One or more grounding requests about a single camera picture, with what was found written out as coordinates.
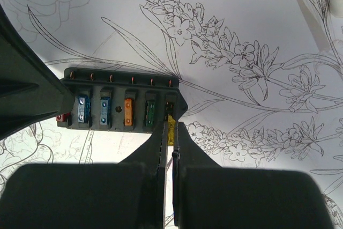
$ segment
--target yellow fuse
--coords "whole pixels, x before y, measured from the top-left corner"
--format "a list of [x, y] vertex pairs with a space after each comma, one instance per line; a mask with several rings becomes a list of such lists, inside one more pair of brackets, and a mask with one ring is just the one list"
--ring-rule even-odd
[[168, 146], [174, 146], [174, 126], [176, 121], [168, 115]]

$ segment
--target red fuse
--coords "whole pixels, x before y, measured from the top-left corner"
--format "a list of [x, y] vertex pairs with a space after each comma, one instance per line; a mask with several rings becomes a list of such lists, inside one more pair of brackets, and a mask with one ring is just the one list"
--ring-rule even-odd
[[57, 115], [56, 116], [56, 122], [65, 122], [68, 116], [70, 116], [70, 113], [63, 114], [63, 115]]

